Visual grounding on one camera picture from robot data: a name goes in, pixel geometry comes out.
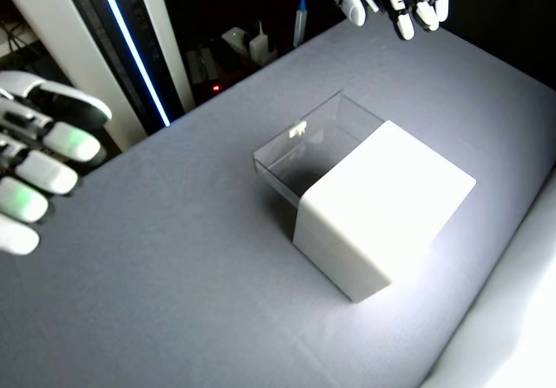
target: dark background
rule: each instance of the dark background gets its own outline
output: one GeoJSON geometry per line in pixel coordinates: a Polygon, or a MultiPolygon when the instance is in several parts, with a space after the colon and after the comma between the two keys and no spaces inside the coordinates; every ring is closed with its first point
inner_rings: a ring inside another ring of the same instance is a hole
{"type": "MultiPolygon", "coordinates": [[[[333,0],[307,0],[306,38],[344,18],[333,0]]],[[[299,0],[167,0],[182,53],[234,26],[261,19],[280,55],[291,50],[299,0]]],[[[553,0],[450,0],[442,25],[556,89],[553,0]]]]}

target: gray tabletop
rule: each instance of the gray tabletop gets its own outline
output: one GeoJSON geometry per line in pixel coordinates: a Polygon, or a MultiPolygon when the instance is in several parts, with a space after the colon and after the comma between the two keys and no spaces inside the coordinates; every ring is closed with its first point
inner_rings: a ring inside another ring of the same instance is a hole
{"type": "Polygon", "coordinates": [[[0,254],[2,387],[415,387],[556,159],[556,93],[440,30],[341,23],[87,177],[0,254]],[[344,89],[477,186],[422,265],[352,304],[251,153],[344,89]]]}

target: blue light strip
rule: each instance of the blue light strip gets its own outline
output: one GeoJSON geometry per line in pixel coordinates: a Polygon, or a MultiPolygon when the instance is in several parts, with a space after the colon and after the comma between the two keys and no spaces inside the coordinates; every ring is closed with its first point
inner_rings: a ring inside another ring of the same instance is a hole
{"type": "Polygon", "coordinates": [[[114,14],[114,18],[116,19],[116,22],[120,27],[120,31],[122,32],[123,38],[125,39],[125,42],[128,44],[129,52],[131,52],[131,55],[133,56],[133,59],[137,64],[137,68],[141,73],[142,79],[145,81],[147,90],[149,91],[151,97],[153,98],[153,102],[155,102],[156,109],[158,110],[158,113],[160,113],[160,117],[164,122],[164,126],[170,126],[170,120],[166,116],[164,107],[162,106],[162,103],[158,98],[158,94],[156,93],[155,86],[153,86],[152,81],[150,81],[149,73],[147,73],[147,69],[145,69],[145,65],[142,63],[142,59],[139,56],[137,47],[133,42],[133,38],[131,37],[131,34],[129,33],[128,26],[125,24],[125,21],[123,20],[122,12],[120,12],[118,3],[116,2],[116,0],[107,0],[107,1],[110,6],[110,9],[112,10],[112,13],[114,14]]]}

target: transparent acrylic tray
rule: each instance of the transparent acrylic tray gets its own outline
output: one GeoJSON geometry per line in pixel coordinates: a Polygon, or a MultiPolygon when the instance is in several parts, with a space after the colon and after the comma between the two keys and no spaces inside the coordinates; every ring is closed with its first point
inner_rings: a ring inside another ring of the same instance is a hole
{"type": "Polygon", "coordinates": [[[257,149],[255,171],[298,207],[301,196],[383,122],[336,93],[257,149]]]}

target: gray tablecloth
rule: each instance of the gray tablecloth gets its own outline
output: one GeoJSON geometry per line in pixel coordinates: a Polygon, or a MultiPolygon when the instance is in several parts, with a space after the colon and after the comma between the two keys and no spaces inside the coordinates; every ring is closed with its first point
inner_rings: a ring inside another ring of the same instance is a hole
{"type": "Polygon", "coordinates": [[[89,176],[0,255],[2,387],[415,387],[556,159],[556,93],[449,33],[344,22],[89,176]],[[415,273],[352,304],[251,153],[346,95],[477,186],[415,273]]]}

